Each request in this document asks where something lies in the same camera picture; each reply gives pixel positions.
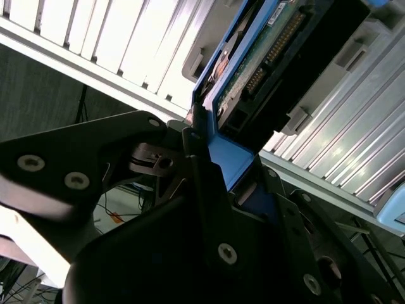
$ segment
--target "blue plastic tab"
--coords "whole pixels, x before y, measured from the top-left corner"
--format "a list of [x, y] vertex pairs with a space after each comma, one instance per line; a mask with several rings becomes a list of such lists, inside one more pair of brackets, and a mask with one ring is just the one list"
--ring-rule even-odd
[[368, 2], [372, 6], [375, 6], [376, 8], [379, 8], [380, 6], [386, 5], [389, 2], [389, 0], [368, 0]]
[[[193, 102], [196, 95], [196, 91], [198, 90], [199, 86], [202, 85], [205, 77], [208, 76], [208, 72], [211, 70], [211, 67], [215, 64], [215, 61], [218, 55], [220, 54], [223, 45], [225, 44], [226, 41], [228, 41], [228, 38], [232, 33], [232, 29], [237, 24], [238, 19], [240, 18], [247, 2], [248, 0], [245, 0], [242, 3], [242, 6], [240, 7], [230, 28], [224, 35], [224, 38], [218, 45], [207, 67], [201, 74], [197, 82], [196, 88], [194, 89], [193, 92]], [[255, 19], [253, 20], [251, 26], [247, 30], [246, 35], [244, 36], [244, 38], [238, 45], [237, 49], [235, 50], [235, 53], [232, 56], [232, 59], [229, 61], [229, 64], [227, 65], [225, 71], [222, 73], [219, 82], [214, 86], [214, 88], [211, 90], [211, 92], [206, 96], [206, 99], [204, 100], [204, 106], [208, 110], [209, 152], [212, 161], [219, 164], [219, 166], [221, 167], [228, 190], [233, 187], [233, 185], [238, 181], [238, 179], [246, 171], [249, 165], [253, 162], [254, 155], [248, 149], [239, 146], [238, 144], [227, 139], [225, 136], [222, 136], [218, 132], [218, 124], [216, 121], [218, 100], [219, 97], [221, 96], [221, 93], [223, 92], [223, 90], [229, 83], [230, 79], [238, 69], [240, 63], [244, 59], [245, 55], [247, 54], [249, 48], [254, 43], [263, 27], [266, 25], [269, 17], [276, 8], [277, 3], [278, 3], [277, 0], [266, 0], [263, 3], [261, 9], [259, 10]]]

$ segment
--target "white surface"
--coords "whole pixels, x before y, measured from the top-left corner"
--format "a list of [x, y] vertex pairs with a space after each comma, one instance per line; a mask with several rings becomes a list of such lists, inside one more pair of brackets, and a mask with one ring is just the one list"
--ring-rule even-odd
[[34, 30], [39, 0], [12, 0], [10, 20], [29, 30]]
[[113, 0], [96, 50], [97, 64], [116, 73], [138, 19], [142, 0]]
[[185, 109], [190, 108], [190, 97], [195, 84], [183, 77], [183, 64], [213, 2], [214, 0], [200, 2], [196, 14], [184, 35], [181, 45], [178, 47], [176, 55], [158, 91], [158, 96], [166, 98], [167, 95], [171, 95], [173, 96], [172, 102]]
[[[157, 95], [123, 79], [117, 74], [110, 73], [4, 18], [0, 18], [0, 43], [138, 110], [149, 111], [164, 122], [175, 118], [176, 115], [185, 117], [187, 114], [187, 110], [159, 98]], [[150, 106], [143, 102], [142, 99], [156, 106]], [[157, 106], [166, 108], [168, 111], [160, 111]]]
[[149, 0], [121, 64], [124, 78], [138, 86], [144, 83], [177, 3], [178, 0]]
[[148, 91], [153, 93], [158, 91], [197, 5], [198, 0], [184, 0], [181, 4], [179, 3], [178, 13], [173, 17], [166, 31], [146, 77]]
[[108, 0], [97, 0], [90, 19], [89, 28], [85, 36], [82, 48], [82, 57], [90, 60], [96, 48], [97, 39], [107, 12]]
[[16, 211], [0, 206], [0, 234], [8, 236], [59, 288], [70, 264]]
[[95, 2], [96, 0], [78, 0], [68, 40], [69, 50], [75, 54], [82, 52]]
[[63, 46], [68, 30], [70, 15], [72, 13], [74, 0], [46, 0], [40, 35], [53, 43]]

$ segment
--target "black metal bracket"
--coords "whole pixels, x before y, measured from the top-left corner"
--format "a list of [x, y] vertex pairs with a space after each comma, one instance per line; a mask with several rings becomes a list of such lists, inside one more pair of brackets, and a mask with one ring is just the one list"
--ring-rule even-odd
[[56, 222], [86, 220], [103, 192], [134, 177], [134, 147], [166, 132], [158, 117], [135, 111], [2, 142], [0, 201]]

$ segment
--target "mounting hole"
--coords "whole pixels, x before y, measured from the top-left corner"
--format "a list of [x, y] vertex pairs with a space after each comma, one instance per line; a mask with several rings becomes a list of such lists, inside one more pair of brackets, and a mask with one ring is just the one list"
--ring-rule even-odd
[[159, 127], [159, 126], [160, 126], [160, 123], [159, 123], [157, 120], [153, 119], [153, 118], [150, 118], [150, 119], [149, 119], [149, 123], [150, 123], [151, 125], [155, 126], [155, 127]]
[[164, 158], [161, 161], [159, 161], [159, 167], [160, 169], [167, 169], [173, 165], [173, 160], [170, 158]]
[[375, 294], [371, 295], [371, 299], [373, 300], [374, 304], [383, 304], [382, 300], [378, 296], [376, 296]]
[[342, 283], [342, 273], [337, 264], [329, 256], [323, 256], [318, 261], [318, 267], [323, 281], [330, 289], [338, 289]]
[[17, 165], [28, 172], [36, 172], [45, 167], [45, 161], [37, 155], [23, 155], [17, 160]]
[[316, 296], [321, 295], [321, 286], [312, 275], [310, 274], [305, 274], [304, 275], [304, 283], [306, 287]]
[[65, 176], [65, 185], [73, 190], [84, 190], [90, 185], [90, 180], [81, 172], [70, 172]]
[[292, 228], [292, 232], [296, 235], [296, 236], [301, 236], [301, 232], [299, 232], [299, 230], [295, 227]]
[[223, 108], [220, 108], [217, 112], [216, 112], [216, 117], [220, 118], [223, 114]]
[[287, 212], [289, 215], [294, 216], [296, 213], [292, 211], [290, 208], [287, 208]]

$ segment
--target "white screw head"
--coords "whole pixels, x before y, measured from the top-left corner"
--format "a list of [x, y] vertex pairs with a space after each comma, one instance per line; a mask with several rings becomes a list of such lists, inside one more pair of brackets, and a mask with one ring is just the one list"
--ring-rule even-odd
[[237, 261], [236, 251], [227, 243], [222, 243], [218, 246], [218, 254], [220, 258], [229, 265], [233, 265]]
[[70, 172], [65, 176], [65, 185], [73, 190], [84, 190], [90, 185], [90, 180], [81, 172]]
[[321, 295], [321, 286], [319, 285], [318, 280], [316, 280], [310, 274], [304, 274], [304, 283], [306, 287], [316, 296]]
[[160, 123], [159, 123], [157, 120], [153, 119], [153, 118], [150, 118], [150, 119], [149, 119], [149, 123], [150, 123], [151, 125], [155, 126], [155, 127], [159, 127], [159, 126], [160, 126]]
[[45, 161], [37, 155], [23, 155], [17, 160], [17, 165], [28, 172], [36, 172], [45, 167]]
[[307, 202], [310, 202], [310, 201], [311, 201], [311, 198], [309, 197], [308, 194], [302, 193], [301, 196], [302, 196], [302, 198], [303, 198], [304, 200], [306, 200]]

